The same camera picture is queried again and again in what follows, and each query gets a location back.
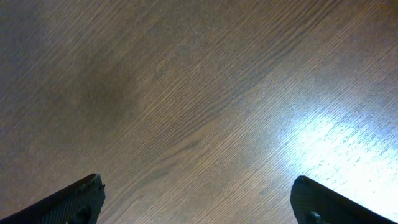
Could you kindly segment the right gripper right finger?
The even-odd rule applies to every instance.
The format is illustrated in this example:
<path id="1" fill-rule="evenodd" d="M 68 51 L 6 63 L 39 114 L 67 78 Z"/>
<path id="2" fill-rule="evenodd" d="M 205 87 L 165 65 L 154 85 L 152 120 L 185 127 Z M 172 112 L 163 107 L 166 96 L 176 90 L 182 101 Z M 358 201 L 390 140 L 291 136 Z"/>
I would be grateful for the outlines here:
<path id="1" fill-rule="evenodd" d="M 299 224 L 396 224 L 303 175 L 294 180 L 290 204 Z"/>

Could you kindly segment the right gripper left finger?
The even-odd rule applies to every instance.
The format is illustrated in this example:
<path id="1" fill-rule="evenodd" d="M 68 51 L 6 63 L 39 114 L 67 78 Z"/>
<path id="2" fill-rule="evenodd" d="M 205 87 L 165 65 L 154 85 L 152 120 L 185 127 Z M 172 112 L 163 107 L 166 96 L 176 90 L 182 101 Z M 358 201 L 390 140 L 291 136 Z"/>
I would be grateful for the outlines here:
<path id="1" fill-rule="evenodd" d="M 96 224 L 105 201 L 99 174 L 90 174 L 1 220 L 1 224 Z"/>

